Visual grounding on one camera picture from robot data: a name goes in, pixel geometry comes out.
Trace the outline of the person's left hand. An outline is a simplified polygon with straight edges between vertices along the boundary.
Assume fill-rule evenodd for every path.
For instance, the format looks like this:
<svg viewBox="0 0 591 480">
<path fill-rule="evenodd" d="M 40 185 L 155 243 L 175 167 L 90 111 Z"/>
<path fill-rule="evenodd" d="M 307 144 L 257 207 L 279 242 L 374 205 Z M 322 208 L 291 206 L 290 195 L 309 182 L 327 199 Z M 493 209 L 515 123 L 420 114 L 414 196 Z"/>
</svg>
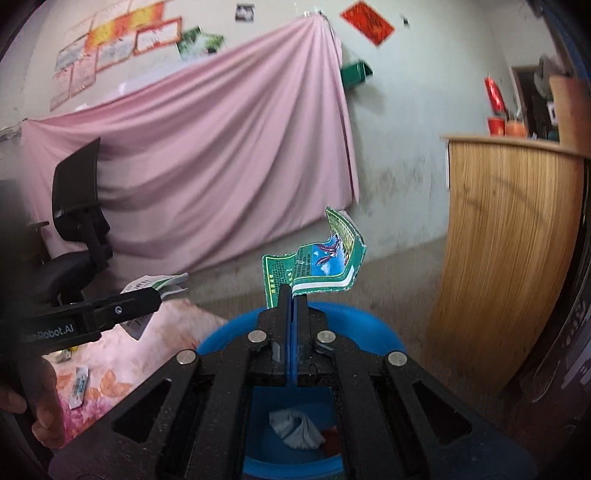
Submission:
<svg viewBox="0 0 591 480">
<path fill-rule="evenodd" d="M 50 362 L 39 358 L 21 370 L 25 395 L 15 391 L 13 381 L 1 378 L 1 409 L 12 414 L 24 414 L 30 407 L 35 416 L 31 431 L 45 447 L 60 449 L 65 444 L 63 412 L 57 393 L 57 377 Z"/>
</svg>

